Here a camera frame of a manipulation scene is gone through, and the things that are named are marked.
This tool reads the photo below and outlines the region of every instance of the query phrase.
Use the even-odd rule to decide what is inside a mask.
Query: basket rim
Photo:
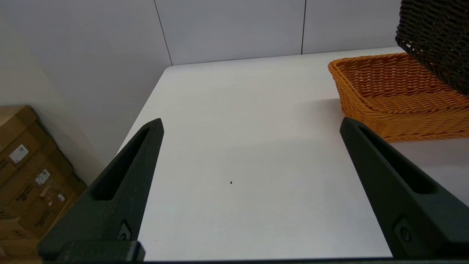
[[[468,101],[466,106],[458,106],[458,107],[448,106],[448,107],[438,108],[438,109],[435,109],[435,110],[427,110],[427,109],[414,110],[414,109],[409,109],[409,110],[404,110],[404,111],[399,111],[399,112],[396,112],[396,111],[382,111],[380,109],[372,107],[371,104],[368,102],[368,100],[358,92],[358,90],[349,81],[349,79],[345,76],[345,74],[339,69],[339,64],[341,64],[341,63],[353,62],[353,61],[366,61],[370,58],[385,59],[385,58],[389,58],[389,57],[410,57],[410,55],[403,52],[403,53],[392,53],[392,54],[381,54],[381,55],[366,55],[366,56],[340,58],[340,59],[333,60],[333,61],[329,62],[328,69],[329,69],[330,73],[332,74],[335,82],[337,82],[337,80],[335,80],[335,77],[341,78],[341,81],[344,82],[348,86],[349,90],[362,102],[362,104],[365,107],[367,107],[369,110],[373,111],[373,112],[377,112],[377,113],[380,113],[380,114],[395,115],[395,114],[413,114],[413,113],[436,113],[436,112],[440,112],[442,110],[451,110],[451,109],[452,110],[455,110],[455,109],[461,109],[461,110],[467,109],[467,110],[469,110],[469,101]],[[448,87],[454,93],[459,94],[461,96],[464,96],[463,94],[457,92],[456,90],[454,90],[450,86],[448,86]]]

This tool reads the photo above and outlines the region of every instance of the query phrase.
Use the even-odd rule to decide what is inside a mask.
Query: wicker basket
[[[402,0],[397,44],[444,83],[469,94],[469,0]]]
[[[329,63],[342,111],[388,142],[469,137],[469,99],[406,53]]]

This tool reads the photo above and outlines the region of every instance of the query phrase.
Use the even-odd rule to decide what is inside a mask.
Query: tabletop
[[[327,70],[381,48],[172,66],[122,146],[165,135],[139,234],[150,260],[391,256],[339,134]],[[469,140],[394,146],[469,204]]]

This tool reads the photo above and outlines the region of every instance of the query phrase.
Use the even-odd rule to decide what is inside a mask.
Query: cardboard box
[[[0,107],[0,152],[37,118],[27,106]]]
[[[73,191],[80,197],[82,193],[86,190],[86,184],[78,178],[75,174],[73,174],[68,179],[68,184],[72,187]]]
[[[63,207],[62,211],[60,211],[59,216],[55,219],[54,223],[52,226],[56,225],[62,217],[72,208],[72,206],[76,203],[78,200],[79,195],[76,193],[72,193],[70,199],[68,200],[67,204]]]
[[[34,122],[0,152],[0,186],[33,156],[47,138],[44,130]]]
[[[0,220],[0,240],[41,239],[72,194],[72,188],[65,183],[49,202],[39,197],[24,216]]]
[[[0,259],[0,264],[42,264],[40,256],[7,256]]]
[[[71,177],[72,170],[53,139],[49,139],[0,187],[0,218],[24,215],[45,189],[62,186]]]
[[[0,241],[0,256],[31,256],[38,254],[39,239]]]

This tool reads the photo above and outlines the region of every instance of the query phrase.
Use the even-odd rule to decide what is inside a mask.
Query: dark brown wicker basket
[[[469,0],[402,0],[397,44],[433,75],[469,94]]]

